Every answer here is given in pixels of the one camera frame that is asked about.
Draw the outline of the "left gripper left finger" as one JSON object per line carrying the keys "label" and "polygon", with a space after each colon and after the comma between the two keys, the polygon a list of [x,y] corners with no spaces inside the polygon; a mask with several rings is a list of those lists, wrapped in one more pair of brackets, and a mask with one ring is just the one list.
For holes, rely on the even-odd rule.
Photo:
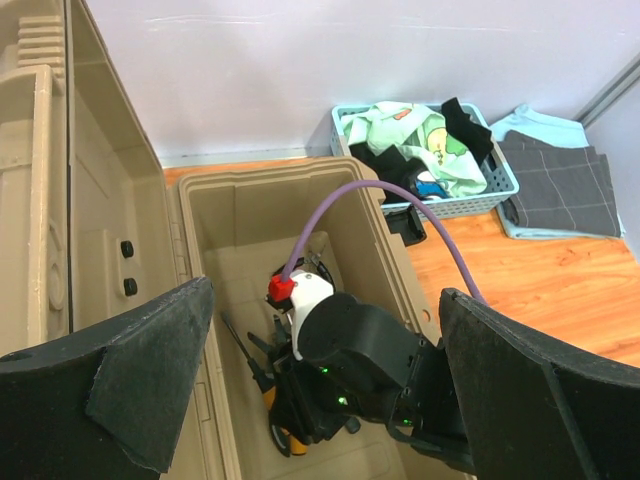
{"label": "left gripper left finger", "polygon": [[206,277],[1,359],[4,479],[157,479],[172,463],[214,310]]}

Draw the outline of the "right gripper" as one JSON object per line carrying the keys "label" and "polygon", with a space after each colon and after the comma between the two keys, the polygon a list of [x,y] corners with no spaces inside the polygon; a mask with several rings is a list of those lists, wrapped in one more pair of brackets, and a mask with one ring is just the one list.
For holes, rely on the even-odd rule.
{"label": "right gripper", "polygon": [[347,293],[331,295],[268,359],[272,429],[310,445],[366,421],[421,455],[474,472],[444,347],[388,311]]}

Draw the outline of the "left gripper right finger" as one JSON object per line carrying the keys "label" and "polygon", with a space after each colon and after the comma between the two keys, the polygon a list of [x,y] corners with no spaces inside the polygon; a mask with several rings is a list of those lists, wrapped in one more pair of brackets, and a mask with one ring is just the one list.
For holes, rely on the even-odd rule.
{"label": "left gripper right finger", "polygon": [[636,479],[639,370],[448,288],[444,347],[479,479]]}

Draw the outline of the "orange handled screwdriver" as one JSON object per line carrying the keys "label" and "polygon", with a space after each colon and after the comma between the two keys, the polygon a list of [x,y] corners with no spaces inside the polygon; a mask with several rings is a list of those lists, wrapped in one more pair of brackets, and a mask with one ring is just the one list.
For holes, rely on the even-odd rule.
{"label": "orange handled screwdriver", "polygon": [[265,406],[268,410],[272,408],[275,400],[276,385],[275,381],[268,376],[267,372],[257,363],[257,361],[250,355],[249,351],[245,347],[243,341],[238,335],[236,329],[232,325],[231,318],[226,312],[221,313],[221,319],[230,331],[236,344],[239,346],[242,354],[246,359],[246,363],[251,370],[252,378],[256,382],[261,394]]}
{"label": "orange handled screwdriver", "polygon": [[307,446],[300,442],[295,436],[288,436],[290,455],[294,457],[301,457],[307,453]]}

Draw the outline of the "black grey handled pliers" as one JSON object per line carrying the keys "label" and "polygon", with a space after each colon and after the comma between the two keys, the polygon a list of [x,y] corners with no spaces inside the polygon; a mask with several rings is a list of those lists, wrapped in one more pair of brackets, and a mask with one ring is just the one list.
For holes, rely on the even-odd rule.
{"label": "black grey handled pliers", "polygon": [[266,342],[249,332],[248,339],[267,357],[267,366],[264,369],[255,366],[251,367],[253,378],[258,384],[262,394],[263,401],[268,410],[269,433],[278,452],[284,457],[289,458],[292,454],[290,434],[283,428],[277,426],[271,414],[271,409],[276,396],[276,382],[273,374],[273,365],[271,355],[276,353],[278,347],[286,344],[290,340],[290,335],[281,322],[277,314],[273,315],[274,333],[271,335],[271,341]]}

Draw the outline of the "tan plastic tool box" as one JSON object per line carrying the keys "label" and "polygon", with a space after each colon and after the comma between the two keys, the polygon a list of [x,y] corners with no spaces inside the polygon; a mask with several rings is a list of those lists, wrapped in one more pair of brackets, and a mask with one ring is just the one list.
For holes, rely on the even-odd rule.
{"label": "tan plastic tool box", "polygon": [[355,159],[328,157],[168,185],[87,5],[5,1],[1,359],[206,277],[209,332],[171,466],[157,479],[457,479],[366,421],[304,456],[281,455],[221,319],[244,344],[249,332],[271,340],[270,278],[332,191],[372,178]]}

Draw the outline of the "black handled claw hammer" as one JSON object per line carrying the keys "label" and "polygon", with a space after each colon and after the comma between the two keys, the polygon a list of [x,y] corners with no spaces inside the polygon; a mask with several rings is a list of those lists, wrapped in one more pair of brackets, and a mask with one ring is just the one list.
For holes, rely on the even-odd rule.
{"label": "black handled claw hammer", "polygon": [[359,430],[360,430],[360,428],[361,428],[361,424],[360,424],[360,422],[359,422],[359,420],[358,420],[357,418],[355,418],[355,417],[350,417],[350,418],[346,421],[346,423],[345,423],[345,425],[344,425],[344,428],[346,429],[346,431],[347,431],[349,434],[354,435],[354,434],[356,434],[356,433],[358,433],[358,432],[359,432]]}

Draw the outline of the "small black handled pliers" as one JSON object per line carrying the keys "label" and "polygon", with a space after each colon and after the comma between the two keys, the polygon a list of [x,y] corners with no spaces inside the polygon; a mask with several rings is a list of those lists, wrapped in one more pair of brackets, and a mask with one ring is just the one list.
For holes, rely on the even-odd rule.
{"label": "small black handled pliers", "polygon": [[309,271],[313,271],[323,280],[335,286],[333,276],[328,267],[323,263],[318,254],[309,254],[303,258],[303,266]]}

